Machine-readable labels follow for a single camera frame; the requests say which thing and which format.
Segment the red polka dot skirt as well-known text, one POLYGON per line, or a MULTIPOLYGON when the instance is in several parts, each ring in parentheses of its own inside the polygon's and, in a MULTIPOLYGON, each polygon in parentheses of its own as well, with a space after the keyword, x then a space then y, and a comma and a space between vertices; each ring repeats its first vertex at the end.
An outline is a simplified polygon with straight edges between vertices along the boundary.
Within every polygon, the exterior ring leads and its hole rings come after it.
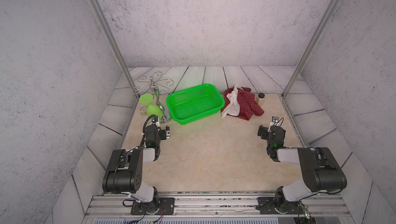
POLYGON ((229 115, 243 120, 250 120, 253 116, 262 116, 265 113, 256 103, 256 96, 248 87, 235 85, 223 93, 223 98, 225 105, 221 109, 222 117, 229 115))

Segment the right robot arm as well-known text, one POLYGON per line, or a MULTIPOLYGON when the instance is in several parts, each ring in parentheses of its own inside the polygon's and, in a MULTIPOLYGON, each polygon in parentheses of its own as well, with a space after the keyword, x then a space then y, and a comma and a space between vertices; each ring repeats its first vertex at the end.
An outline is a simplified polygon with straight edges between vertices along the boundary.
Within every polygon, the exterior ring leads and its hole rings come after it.
POLYGON ((347 187, 347 177, 327 147, 288 148, 286 130, 280 126, 259 126, 258 136, 267 141, 269 158, 278 163, 298 164, 302 177, 276 190, 273 206, 281 214, 297 208, 298 203, 318 193, 334 195, 347 187))

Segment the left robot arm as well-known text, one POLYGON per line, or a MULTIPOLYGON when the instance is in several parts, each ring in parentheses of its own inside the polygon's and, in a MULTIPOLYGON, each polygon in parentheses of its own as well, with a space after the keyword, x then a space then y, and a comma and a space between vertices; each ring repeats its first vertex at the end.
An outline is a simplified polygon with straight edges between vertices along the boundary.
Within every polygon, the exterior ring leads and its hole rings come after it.
POLYGON ((143 181, 143 164, 159 159, 161 141, 169 134, 168 126, 160 127, 158 116, 149 116, 143 125, 139 146, 112 152, 102 181, 103 191, 126 194, 142 204, 147 212, 157 211, 160 205, 158 190, 143 181))

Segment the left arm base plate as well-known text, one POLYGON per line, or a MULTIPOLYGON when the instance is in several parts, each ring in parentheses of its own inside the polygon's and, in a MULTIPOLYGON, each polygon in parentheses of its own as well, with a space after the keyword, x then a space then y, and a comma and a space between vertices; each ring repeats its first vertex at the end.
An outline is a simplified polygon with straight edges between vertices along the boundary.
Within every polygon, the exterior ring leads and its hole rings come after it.
POLYGON ((154 198, 147 203, 133 201, 131 215, 173 215, 174 207, 174 198, 154 198))

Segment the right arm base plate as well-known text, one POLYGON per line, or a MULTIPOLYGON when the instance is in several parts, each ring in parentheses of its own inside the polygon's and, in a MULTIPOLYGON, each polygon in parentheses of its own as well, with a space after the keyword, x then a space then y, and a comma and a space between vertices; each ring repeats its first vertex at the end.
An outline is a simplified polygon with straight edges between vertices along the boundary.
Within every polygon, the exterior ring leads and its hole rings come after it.
POLYGON ((303 214, 303 207, 298 202, 288 202, 285 200, 275 199, 273 197, 258 197, 256 210, 260 214, 281 214, 281 215, 298 215, 303 214))

